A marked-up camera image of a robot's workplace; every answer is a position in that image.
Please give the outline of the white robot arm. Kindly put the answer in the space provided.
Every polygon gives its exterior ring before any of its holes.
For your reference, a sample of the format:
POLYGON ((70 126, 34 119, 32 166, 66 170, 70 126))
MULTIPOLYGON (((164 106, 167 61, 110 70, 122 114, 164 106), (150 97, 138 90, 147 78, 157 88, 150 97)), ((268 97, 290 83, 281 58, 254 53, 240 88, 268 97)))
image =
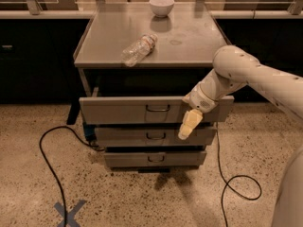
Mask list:
MULTIPOLYGON (((265 66, 234 45, 221 47, 213 69, 183 98, 191 109, 178 137, 187 139, 219 100, 250 86, 291 118, 303 121, 303 78, 265 66)), ((303 147, 295 150, 280 183, 271 227, 303 227, 303 147)))

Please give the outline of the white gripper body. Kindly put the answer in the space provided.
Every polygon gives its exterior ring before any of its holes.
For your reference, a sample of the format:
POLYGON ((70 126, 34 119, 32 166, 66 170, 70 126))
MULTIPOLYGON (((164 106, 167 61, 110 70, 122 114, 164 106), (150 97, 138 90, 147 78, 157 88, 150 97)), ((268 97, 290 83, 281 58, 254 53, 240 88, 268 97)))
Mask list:
POLYGON ((203 114, 211 112, 219 103, 220 91, 215 82, 198 82, 182 100, 203 114))

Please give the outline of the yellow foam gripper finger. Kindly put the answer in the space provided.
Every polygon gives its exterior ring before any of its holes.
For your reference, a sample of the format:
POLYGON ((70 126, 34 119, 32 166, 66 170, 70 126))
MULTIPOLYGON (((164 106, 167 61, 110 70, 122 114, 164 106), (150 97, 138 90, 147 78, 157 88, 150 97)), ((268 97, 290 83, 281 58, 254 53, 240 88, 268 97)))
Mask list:
POLYGON ((193 109, 186 111, 182 125, 179 129, 178 137, 181 140, 186 140, 191 135, 193 130, 202 122, 203 113, 199 110, 193 109))

